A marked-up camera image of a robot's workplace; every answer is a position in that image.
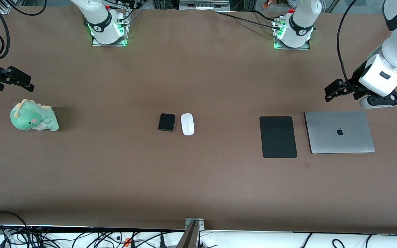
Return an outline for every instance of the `table surface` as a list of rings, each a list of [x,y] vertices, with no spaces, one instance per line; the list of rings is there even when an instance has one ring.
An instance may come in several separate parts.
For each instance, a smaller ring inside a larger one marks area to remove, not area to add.
[[[324,101],[342,77],[340,15],[320,15],[310,51],[274,50],[267,28],[213,11],[143,10],[121,48],[91,47],[75,6],[6,20],[0,66],[35,90],[0,92],[0,210],[29,224],[397,233],[397,108],[366,111],[375,153],[310,153],[305,111],[360,110],[352,96]],[[347,17],[349,76],[388,36],[381,15]],[[24,98],[53,106],[60,130],[15,129]],[[161,113],[175,132],[157,130]],[[260,116],[293,118],[297,158],[262,157]]]

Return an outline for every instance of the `black cable plug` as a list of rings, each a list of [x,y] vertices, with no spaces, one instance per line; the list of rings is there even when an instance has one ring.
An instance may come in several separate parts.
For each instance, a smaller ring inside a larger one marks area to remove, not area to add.
[[[166,248],[165,238],[163,237],[163,235],[160,236],[160,248]]]

